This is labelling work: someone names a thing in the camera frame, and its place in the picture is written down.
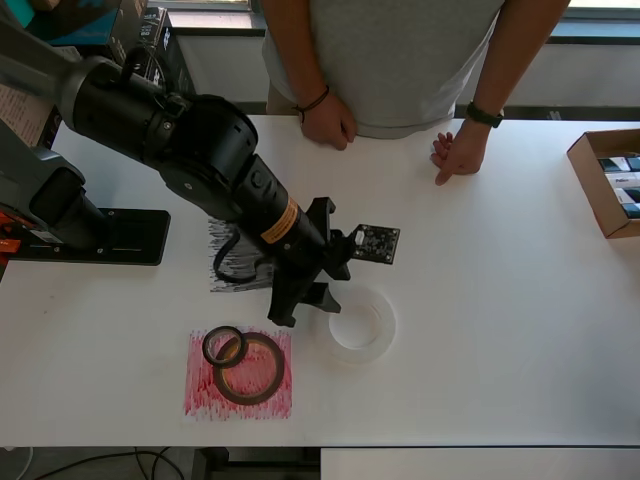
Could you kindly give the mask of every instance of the window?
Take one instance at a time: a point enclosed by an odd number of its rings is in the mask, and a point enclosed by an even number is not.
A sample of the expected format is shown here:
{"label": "window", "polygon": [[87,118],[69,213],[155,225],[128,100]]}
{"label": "window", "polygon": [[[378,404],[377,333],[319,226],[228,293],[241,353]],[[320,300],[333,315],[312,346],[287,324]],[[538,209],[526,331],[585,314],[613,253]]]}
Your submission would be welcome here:
{"label": "window", "polygon": [[640,19],[640,0],[571,0],[569,18],[601,20]]}
{"label": "window", "polygon": [[150,5],[178,10],[251,11],[257,0],[149,0]]}
{"label": "window", "polygon": [[577,8],[640,8],[640,0],[572,0]]}

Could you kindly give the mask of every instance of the wall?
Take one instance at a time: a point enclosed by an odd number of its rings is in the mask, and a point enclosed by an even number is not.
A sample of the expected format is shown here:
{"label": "wall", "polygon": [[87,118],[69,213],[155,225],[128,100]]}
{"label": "wall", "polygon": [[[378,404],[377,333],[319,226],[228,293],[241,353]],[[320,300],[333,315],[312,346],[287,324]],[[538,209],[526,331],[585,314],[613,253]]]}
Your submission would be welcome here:
{"label": "wall", "polygon": [[[264,102],[269,79],[262,38],[182,37],[199,93]],[[479,69],[463,93],[468,102]],[[510,105],[640,106],[640,46],[546,45],[512,95]]]}

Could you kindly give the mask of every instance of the clear tape roll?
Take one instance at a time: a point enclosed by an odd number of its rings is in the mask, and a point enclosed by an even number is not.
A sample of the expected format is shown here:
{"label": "clear tape roll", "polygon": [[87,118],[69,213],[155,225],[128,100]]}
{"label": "clear tape roll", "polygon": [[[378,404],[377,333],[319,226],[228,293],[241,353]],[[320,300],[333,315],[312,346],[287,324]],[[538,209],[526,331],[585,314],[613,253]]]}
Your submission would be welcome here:
{"label": "clear tape roll", "polygon": [[396,316],[391,304],[380,293],[364,287],[350,287],[333,292],[336,300],[345,307],[366,307],[372,312],[376,335],[362,347],[349,348],[342,345],[331,332],[333,313],[318,311],[314,319],[316,342],[323,350],[346,363],[370,363],[381,357],[393,343],[396,335]]}

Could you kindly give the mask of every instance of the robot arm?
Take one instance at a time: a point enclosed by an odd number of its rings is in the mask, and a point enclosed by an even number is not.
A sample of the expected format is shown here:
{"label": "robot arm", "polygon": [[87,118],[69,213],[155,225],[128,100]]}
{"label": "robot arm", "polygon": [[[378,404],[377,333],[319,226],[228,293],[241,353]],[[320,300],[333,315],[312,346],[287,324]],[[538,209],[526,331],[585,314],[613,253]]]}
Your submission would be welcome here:
{"label": "robot arm", "polygon": [[[330,229],[335,207],[328,198],[314,200],[306,213],[298,207],[255,154],[255,127],[234,105],[215,96],[163,92],[132,76],[126,65],[123,70],[104,58],[69,61],[1,18],[0,82],[53,100],[72,130],[157,170],[174,193],[237,224],[274,261],[268,316],[276,324],[293,326],[298,303],[340,311],[327,284],[315,279],[322,270],[337,280],[350,278],[347,262],[355,252],[356,232],[345,237]],[[95,245],[105,234],[104,222],[84,198],[80,173],[59,157],[20,161],[29,152],[7,140],[6,130],[0,136],[6,152],[0,181],[13,188],[4,189],[12,193],[0,196],[0,206],[41,218],[33,212],[34,198],[69,192],[64,205],[75,202],[79,226],[67,237],[79,248]],[[49,191],[43,193],[45,185]]]}

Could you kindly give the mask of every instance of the red scribbled paper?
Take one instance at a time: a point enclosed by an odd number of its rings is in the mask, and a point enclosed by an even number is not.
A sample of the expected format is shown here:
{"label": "red scribbled paper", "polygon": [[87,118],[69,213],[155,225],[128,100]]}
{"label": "red scribbled paper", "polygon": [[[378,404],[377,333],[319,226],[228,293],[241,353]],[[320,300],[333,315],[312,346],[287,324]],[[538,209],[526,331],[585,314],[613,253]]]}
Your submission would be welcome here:
{"label": "red scribbled paper", "polygon": [[[266,332],[253,328],[240,328],[243,332],[255,331],[271,337],[280,347],[285,358],[285,371],[278,391],[266,402],[258,405],[237,405],[224,398],[213,378],[213,368],[202,355],[204,330],[191,332],[187,359],[187,384],[184,396],[184,415],[191,421],[289,418],[292,405],[291,335],[287,332]],[[249,344],[245,359],[224,372],[230,387],[238,393],[261,390],[273,378],[275,363],[265,347]]]}

